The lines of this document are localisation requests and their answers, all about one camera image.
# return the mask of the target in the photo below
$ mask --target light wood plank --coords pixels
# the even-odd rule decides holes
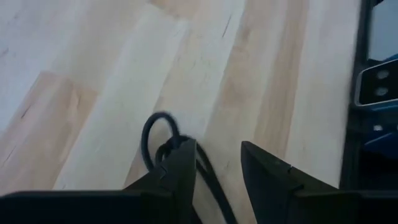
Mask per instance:
[[[289,4],[294,6],[288,1],[252,0],[246,4],[203,143],[240,223],[255,223],[243,182],[240,145],[251,140],[257,124],[264,122],[258,119],[259,111],[274,75],[274,60],[285,42],[285,24],[296,19],[289,17],[289,8],[293,8]],[[220,212],[216,207],[208,209]],[[223,222],[223,217],[218,217],[216,222]]]
[[[85,2],[85,10],[51,70],[100,92],[118,66],[136,21],[146,13],[146,0],[80,2]]]
[[[0,134],[70,37],[85,2],[0,1]]]
[[[338,187],[361,1],[310,2],[284,158]]]
[[[146,5],[55,189],[121,189],[188,24]]]
[[[51,189],[96,92],[41,73],[0,139],[0,194]]]
[[[284,159],[292,120],[295,90],[299,77],[300,56],[307,21],[308,0],[284,1],[283,27],[270,64],[263,68],[267,78],[256,115],[253,141]]]
[[[173,113],[182,132],[199,140],[219,91],[244,3],[201,1],[156,104],[157,110]]]

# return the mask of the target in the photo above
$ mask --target black metal frame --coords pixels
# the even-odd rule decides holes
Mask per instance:
[[[374,127],[372,121],[384,124],[398,124],[394,117],[398,117],[398,111],[385,108],[396,106],[396,102],[383,101],[376,105],[369,104],[364,106],[358,103],[358,88],[366,86],[358,85],[363,82],[362,74],[375,72],[383,67],[396,67],[398,60],[388,63],[368,59],[369,36],[371,32],[371,21],[373,7],[381,3],[382,0],[362,0],[359,15],[358,41],[354,57],[353,77],[351,80],[350,105],[346,126],[346,138],[343,153],[343,163],[340,175],[340,189],[354,190],[359,189],[359,160],[361,147],[364,144],[364,134],[370,133]]]

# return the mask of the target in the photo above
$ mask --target black cable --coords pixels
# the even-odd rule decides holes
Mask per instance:
[[[175,122],[173,117],[169,115],[167,112],[158,112],[150,116],[144,125],[141,136],[142,158],[149,171],[151,171],[154,168],[154,164],[152,162],[152,159],[150,158],[149,149],[148,149],[149,131],[151,127],[154,125],[154,123],[161,118],[166,119],[166,121],[168,122],[172,130],[172,137],[164,145],[160,146],[159,149],[157,150],[155,155],[156,165],[161,163],[163,159],[167,158],[167,156],[169,156],[172,150],[178,149],[181,143],[183,143],[188,139],[191,139],[188,136],[180,135],[177,123]],[[200,175],[205,180],[214,198],[216,199],[218,206],[220,207],[221,212],[224,215],[225,221],[228,224],[237,223],[231,205],[229,204],[228,199],[226,198],[226,195],[223,192],[221,184],[218,181],[217,176],[214,172],[213,166],[211,166],[211,163],[205,151],[200,147],[199,144],[197,144],[197,153],[199,155],[200,160],[203,162],[202,165],[202,163],[199,160],[197,160],[197,169]],[[201,223],[201,220],[199,219],[199,216],[195,211],[195,209],[193,208],[193,206],[192,210],[193,210],[192,223]]]

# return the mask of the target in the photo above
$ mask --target wood grain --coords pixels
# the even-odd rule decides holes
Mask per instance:
[[[204,147],[240,223],[255,223],[241,141],[337,187],[359,5],[0,1],[0,194],[131,184],[147,172],[136,152],[159,110]],[[56,75],[40,75],[29,91],[48,69]],[[88,101],[70,118],[60,108],[75,108],[75,89]],[[21,120],[33,99],[41,103]],[[169,137],[158,122],[151,153]],[[224,223],[199,175],[193,204],[204,223]]]
[[[0,194],[51,189],[96,92],[41,73],[0,139]]]
[[[147,5],[55,189],[120,189],[188,27]]]

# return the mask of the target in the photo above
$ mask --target wooden floor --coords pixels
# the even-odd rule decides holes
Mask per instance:
[[[0,0],[0,194],[121,189],[167,110],[254,223],[241,141],[334,186],[360,0]],[[156,124],[150,148],[170,136]],[[223,223],[197,177],[194,206]]]

